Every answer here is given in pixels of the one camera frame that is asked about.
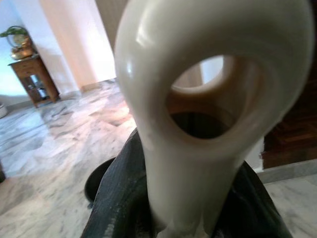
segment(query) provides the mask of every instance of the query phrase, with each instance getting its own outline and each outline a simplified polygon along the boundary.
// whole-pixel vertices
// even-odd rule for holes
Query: wooden cabinet
[[[35,107],[55,101],[59,92],[38,55],[9,64]]]

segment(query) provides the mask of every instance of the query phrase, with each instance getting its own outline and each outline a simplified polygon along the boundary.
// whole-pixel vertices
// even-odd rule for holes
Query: white marble floor
[[[89,174],[135,128],[118,86],[0,119],[0,238],[77,238],[91,210]],[[266,185],[295,238],[317,238],[317,176]]]

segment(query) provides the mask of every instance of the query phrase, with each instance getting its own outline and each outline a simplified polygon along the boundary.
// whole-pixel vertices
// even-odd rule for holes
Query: hole
[[[184,132],[200,139],[219,137],[229,129],[218,119],[204,113],[183,112],[171,117]]]
[[[223,56],[211,57],[186,70],[173,84],[179,88],[193,88],[211,82],[222,70]]]

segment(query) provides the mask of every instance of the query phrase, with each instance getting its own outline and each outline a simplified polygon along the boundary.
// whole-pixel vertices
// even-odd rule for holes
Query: brass pot
[[[28,49],[23,49],[23,50],[12,53],[11,57],[14,60],[21,60],[21,59],[32,56],[32,54],[33,54],[33,50],[31,48],[28,48]]]

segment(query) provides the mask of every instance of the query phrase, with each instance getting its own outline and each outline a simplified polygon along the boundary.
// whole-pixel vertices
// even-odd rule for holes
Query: black fabric
[[[106,171],[82,238],[151,238],[141,141],[135,130]],[[265,187],[244,163],[212,238],[291,238]]]

